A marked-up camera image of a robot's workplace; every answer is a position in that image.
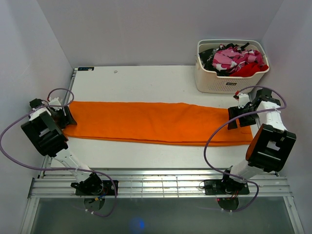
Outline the orange trousers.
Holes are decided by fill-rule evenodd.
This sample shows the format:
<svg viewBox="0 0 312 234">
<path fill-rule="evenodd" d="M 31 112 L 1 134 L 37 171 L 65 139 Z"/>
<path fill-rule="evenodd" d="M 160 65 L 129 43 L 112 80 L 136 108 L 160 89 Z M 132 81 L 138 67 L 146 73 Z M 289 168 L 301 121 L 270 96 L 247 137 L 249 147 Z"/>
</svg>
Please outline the orange trousers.
<svg viewBox="0 0 312 234">
<path fill-rule="evenodd" d="M 179 146 L 204 146 L 228 121 L 227 109 L 187 103 L 74 101 L 68 137 Z"/>
</svg>

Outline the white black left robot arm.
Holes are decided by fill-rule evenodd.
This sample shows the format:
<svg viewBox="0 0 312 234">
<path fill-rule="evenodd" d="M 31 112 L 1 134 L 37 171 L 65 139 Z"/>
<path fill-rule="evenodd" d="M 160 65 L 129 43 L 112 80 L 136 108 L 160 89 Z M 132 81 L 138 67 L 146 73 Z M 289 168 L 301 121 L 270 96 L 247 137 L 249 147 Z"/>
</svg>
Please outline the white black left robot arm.
<svg viewBox="0 0 312 234">
<path fill-rule="evenodd" d="M 63 129 L 77 125 L 69 107 L 62 107 L 59 98 L 49 102 L 36 98 L 30 101 L 30 107 L 34 112 L 21 128 L 37 151 L 42 156 L 55 158 L 66 168 L 73 168 L 70 172 L 76 182 L 71 187 L 85 195 L 101 194 L 104 190 L 102 180 L 69 150 Z"/>
</svg>

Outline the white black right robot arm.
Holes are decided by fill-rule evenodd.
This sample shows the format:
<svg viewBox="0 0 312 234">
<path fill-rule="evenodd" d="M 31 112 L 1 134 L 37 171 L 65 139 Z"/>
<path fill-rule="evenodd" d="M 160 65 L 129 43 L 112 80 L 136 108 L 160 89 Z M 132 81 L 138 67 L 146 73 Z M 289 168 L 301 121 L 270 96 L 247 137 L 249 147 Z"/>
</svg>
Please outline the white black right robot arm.
<svg viewBox="0 0 312 234">
<path fill-rule="evenodd" d="M 279 172 L 284 167 L 295 144 L 296 135 L 284 126 L 279 109 L 280 100 L 272 97 L 272 91 L 259 89 L 255 98 L 236 92 L 238 105 L 228 109 L 227 129 L 247 127 L 260 123 L 244 160 L 225 171 L 220 181 L 221 190 L 226 194 L 237 193 L 247 187 L 246 180 L 262 172 Z"/>
</svg>

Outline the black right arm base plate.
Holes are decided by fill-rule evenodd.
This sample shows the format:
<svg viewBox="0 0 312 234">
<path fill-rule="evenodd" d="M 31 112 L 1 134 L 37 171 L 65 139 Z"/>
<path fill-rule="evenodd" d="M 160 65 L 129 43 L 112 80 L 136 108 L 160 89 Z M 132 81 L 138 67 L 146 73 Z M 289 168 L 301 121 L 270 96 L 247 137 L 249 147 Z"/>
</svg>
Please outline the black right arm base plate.
<svg viewBox="0 0 312 234">
<path fill-rule="evenodd" d="M 204 181 L 205 195 L 248 195 L 250 193 L 247 183 L 239 183 L 232 179 L 210 179 Z"/>
</svg>

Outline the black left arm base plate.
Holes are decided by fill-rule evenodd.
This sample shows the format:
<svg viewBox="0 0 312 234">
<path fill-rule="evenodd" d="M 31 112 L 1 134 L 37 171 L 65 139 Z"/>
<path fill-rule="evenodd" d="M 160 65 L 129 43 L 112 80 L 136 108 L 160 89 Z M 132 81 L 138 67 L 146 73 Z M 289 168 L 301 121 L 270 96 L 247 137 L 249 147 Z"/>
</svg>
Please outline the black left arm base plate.
<svg viewBox="0 0 312 234">
<path fill-rule="evenodd" d="M 81 192 L 80 190 L 76 189 L 75 195 L 93 195 L 93 196 L 100 196 L 100 195 L 115 195 L 115 191 L 118 193 L 118 186 L 119 186 L 119 181 L 118 180 L 113 180 L 114 185 L 110 180 L 103 180 L 103 192 L 98 195 L 93 195 L 91 193 L 84 193 Z"/>
</svg>

